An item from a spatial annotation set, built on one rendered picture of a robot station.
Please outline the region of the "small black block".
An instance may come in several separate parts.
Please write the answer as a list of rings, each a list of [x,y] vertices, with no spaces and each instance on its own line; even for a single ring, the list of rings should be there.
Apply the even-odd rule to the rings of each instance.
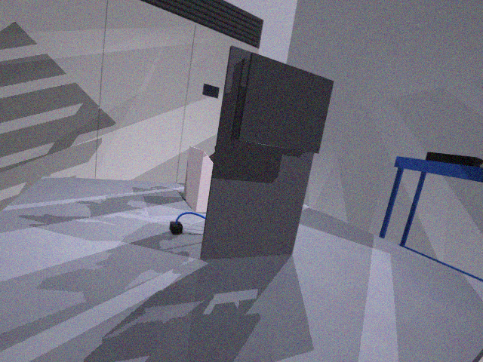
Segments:
[[[175,234],[182,234],[183,226],[181,225],[180,222],[170,222],[170,230],[173,235]]]

